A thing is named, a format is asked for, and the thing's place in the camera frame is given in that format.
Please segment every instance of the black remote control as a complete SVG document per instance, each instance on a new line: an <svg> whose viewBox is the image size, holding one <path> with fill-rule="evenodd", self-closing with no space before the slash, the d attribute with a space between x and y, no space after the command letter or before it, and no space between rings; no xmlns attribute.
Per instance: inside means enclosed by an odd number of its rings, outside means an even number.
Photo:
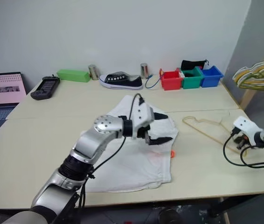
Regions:
<svg viewBox="0 0 264 224"><path fill-rule="evenodd" d="M51 98L60 82L59 77L55 77L53 75L43 77L42 80L43 81L38 88L34 92L30 93L30 96L33 99L41 100Z"/></svg>

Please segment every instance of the silver cylinder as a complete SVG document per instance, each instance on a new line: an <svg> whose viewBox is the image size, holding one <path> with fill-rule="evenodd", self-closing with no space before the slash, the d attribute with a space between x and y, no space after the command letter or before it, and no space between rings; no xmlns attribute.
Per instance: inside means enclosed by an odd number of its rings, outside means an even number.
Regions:
<svg viewBox="0 0 264 224"><path fill-rule="evenodd" d="M89 65L89 71L90 71L90 77L92 80L98 80L99 79L99 73L98 69L94 64Z"/></svg>
<svg viewBox="0 0 264 224"><path fill-rule="evenodd" d="M140 64L140 76L141 78L149 78L149 70L147 68L147 63Z"/></svg>

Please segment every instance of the green box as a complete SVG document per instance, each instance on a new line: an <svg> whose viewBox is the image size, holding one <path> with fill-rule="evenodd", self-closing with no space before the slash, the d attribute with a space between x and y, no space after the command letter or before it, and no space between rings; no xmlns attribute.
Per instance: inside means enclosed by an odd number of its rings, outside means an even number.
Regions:
<svg viewBox="0 0 264 224"><path fill-rule="evenodd" d="M183 80L183 89L194 89L199 88L201 85L201 81L204 78L204 75L199 67L195 67L192 70L185 70L182 71L185 73L190 73L193 77L185 77Z"/></svg>
<svg viewBox="0 0 264 224"><path fill-rule="evenodd" d="M61 80L68 80L74 82L87 83L90 80L90 75L87 71L61 69L57 72L57 76Z"/></svg>

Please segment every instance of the blue bin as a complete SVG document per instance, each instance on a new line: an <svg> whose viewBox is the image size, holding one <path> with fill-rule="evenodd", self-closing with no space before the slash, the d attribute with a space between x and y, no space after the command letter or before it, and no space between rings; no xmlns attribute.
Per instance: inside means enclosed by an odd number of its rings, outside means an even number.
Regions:
<svg viewBox="0 0 264 224"><path fill-rule="evenodd" d="M204 75L204 79L201 83L203 88L217 86L219 80L223 77L223 74L217 69L216 66L212 66L210 69L203 69L202 73Z"/></svg>

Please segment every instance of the black sneaker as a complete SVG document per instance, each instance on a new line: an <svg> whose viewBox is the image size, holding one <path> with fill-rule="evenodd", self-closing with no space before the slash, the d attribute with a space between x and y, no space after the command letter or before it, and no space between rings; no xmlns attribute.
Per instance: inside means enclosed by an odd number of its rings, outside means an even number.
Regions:
<svg viewBox="0 0 264 224"><path fill-rule="evenodd" d="M110 89L142 89L140 76L131 76L123 71L114 72L109 75L100 75L99 82L102 86Z"/></svg>

